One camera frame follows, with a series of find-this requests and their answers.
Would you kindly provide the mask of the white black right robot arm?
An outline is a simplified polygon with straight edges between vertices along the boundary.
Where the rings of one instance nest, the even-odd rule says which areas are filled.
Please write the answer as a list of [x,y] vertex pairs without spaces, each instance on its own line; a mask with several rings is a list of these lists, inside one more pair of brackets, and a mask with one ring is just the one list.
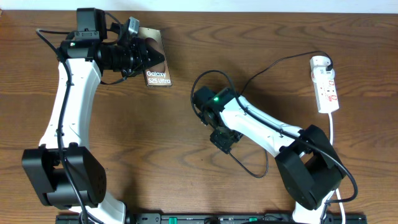
[[325,219],[326,206],[333,203],[331,196],[348,173],[320,128],[283,123],[231,88],[215,93],[204,86],[191,93],[191,104],[201,121],[213,128],[210,141],[225,154],[246,136],[275,159],[284,187],[295,200],[293,221]]

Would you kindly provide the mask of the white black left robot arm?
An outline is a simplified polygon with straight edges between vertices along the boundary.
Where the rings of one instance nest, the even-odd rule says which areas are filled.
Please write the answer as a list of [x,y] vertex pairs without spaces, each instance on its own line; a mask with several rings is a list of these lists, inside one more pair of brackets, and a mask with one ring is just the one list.
[[165,60],[139,37],[137,19],[108,26],[108,15],[77,9],[77,28],[53,48],[59,81],[50,121],[38,147],[22,155],[41,204],[77,213],[78,223],[134,223],[126,204],[108,192],[105,169],[90,152],[93,100],[104,71],[127,80]]

